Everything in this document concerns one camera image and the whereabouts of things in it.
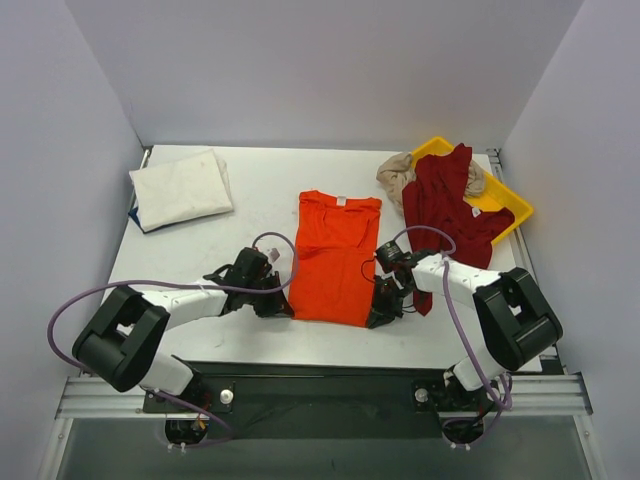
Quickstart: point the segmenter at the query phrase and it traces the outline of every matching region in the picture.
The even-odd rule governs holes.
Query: red cloth
[[[474,218],[472,206],[463,200],[467,186],[471,148],[458,145],[449,155],[427,155],[416,165],[417,179],[402,191],[407,227],[428,225],[453,237],[457,249],[454,260],[477,268],[487,268],[493,252],[491,240],[514,221],[511,211],[481,213]],[[435,232],[412,230],[408,233],[411,249],[441,251],[449,242]],[[431,293],[416,292],[416,310],[426,315],[431,310]]]

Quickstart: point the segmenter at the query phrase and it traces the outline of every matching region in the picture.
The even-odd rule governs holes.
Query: white table
[[[292,241],[298,228],[298,195],[317,189],[331,195],[383,200],[378,244],[404,228],[375,179],[378,166],[396,152],[156,146],[149,165],[175,161],[213,148],[226,161],[235,210],[143,234],[129,220],[111,281],[154,279],[192,282],[235,260],[261,232],[275,230]],[[489,157],[473,157],[491,174]],[[409,249],[406,236],[399,240]],[[276,263],[282,281],[289,277],[291,253],[278,239]],[[508,241],[494,250],[490,268],[508,271],[515,259]],[[475,312],[456,305],[474,346],[482,333]],[[432,311],[408,314],[373,330],[287,318],[261,319],[250,307],[224,317],[203,318],[165,333],[160,349],[192,361],[229,361],[297,365],[449,368],[466,356],[444,299],[434,296]],[[538,358],[523,371],[541,371]]]

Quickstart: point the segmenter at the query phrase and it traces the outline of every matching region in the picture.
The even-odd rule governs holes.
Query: white towel
[[[138,201],[140,228],[233,210],[227,166],[213,149],[176,162],[129,172]]]

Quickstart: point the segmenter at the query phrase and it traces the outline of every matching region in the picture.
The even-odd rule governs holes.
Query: yellow basket
[[[453,145],[444,138],[433,137],[427,143],[413,151],[412,166],[415,167],[418,160],[426,155],[447,155],[452,151]],[[497,212],[503,207],[507,207],[515,217],[514,222],[492,240],[491,244],[495,246],[533,214],[533,207],[527,203],[526,200],[520,198],[515,192],[500,183],[493,175],[485,175],[485,179],[487,186],[482,195],[479,197],[466,197],[466,200],[483,212]]]

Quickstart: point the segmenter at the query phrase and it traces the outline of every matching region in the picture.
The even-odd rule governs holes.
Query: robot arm
[[[376,258],[383,271],[395,277],[395,282],[387,278],[376,283],[378,298],[382,298],[380,292],[386,294],[378,317],[386,314],[388,319],[402,312],[403,298],[415,290],[445,295],[445,259],[440,253],[404,253],[395,242],[388,242],[376,250]],[[526,270],[495,272],[446,261],[452,300],[478,314],[485,345],[474,354],[487,378],[517,371],[562,337],[560,322]],[[469,357],[450,371],[467,392],[482,386]]]
[[[272,290],[280,286],[280,278],[271,272],[266,255],[244,248],[233,265],[206,275],[191,289],[137,291],[118,287],[77,338],[73,356],[120,392],[139,384],[171,395],[197,397],[197,372],[178,358],[157,351],[166,330],[199,318],[225,315],[247,304],[260,317],[293,315],[282,291],[223,291],[210,289],[213,284]]]

